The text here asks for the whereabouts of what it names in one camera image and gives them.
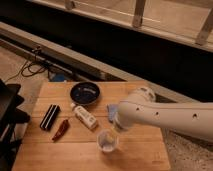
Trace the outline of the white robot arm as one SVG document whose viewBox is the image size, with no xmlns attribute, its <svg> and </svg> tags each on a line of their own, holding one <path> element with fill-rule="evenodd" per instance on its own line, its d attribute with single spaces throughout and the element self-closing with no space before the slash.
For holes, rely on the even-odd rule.
<svg viewBox="0 0 213 171">
<path fill-rule="evenodd" d="M 213 142 L 213 102 L 159 103 L 153 90 L 142 86 L 118 104 L 114 127 L 127 131 L 149 124 Z"/>
</svg>

